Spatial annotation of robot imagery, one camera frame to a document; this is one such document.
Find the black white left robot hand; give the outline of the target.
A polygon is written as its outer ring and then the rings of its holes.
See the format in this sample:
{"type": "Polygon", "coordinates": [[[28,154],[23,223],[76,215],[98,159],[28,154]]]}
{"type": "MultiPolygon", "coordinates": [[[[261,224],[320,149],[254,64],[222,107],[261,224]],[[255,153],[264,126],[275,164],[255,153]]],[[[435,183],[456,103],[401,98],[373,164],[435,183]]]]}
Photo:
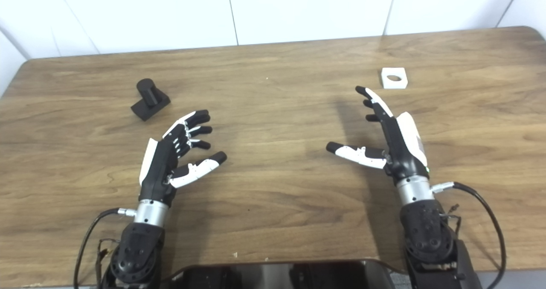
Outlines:
{"type": "Polygon", "coordinates": [[[195,138],[212,132],[210,126],[203,125],[210,119],[208,110],[194,111],[176,120],[159,141],[149,139],[139,174],[139,201],[152,200],[171,207],[179,188],[199,180],[227,160],[226,153],[220,151],[194,164],[179,165],[191,149],[211,148],[209,142],[195,138]]]}

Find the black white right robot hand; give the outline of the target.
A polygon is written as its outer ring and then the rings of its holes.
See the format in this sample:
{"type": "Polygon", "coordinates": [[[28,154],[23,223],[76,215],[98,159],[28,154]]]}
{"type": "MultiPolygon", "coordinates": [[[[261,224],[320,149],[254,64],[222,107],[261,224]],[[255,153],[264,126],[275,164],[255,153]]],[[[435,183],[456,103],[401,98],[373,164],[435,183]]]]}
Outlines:
{"type": "Polygon", "coordinates": [[[384,169],[396,184],[412,176],[429,178],[427,157],[412,116],[408,112],[394,116],[387,104],[370,88],[357,85],[355,90],[365,96],[364,106],[374,110],[374,114],[366,115],[366,120],[381,125],[388,149],[329,142],[326,150],[369,168],[384,169]]]}

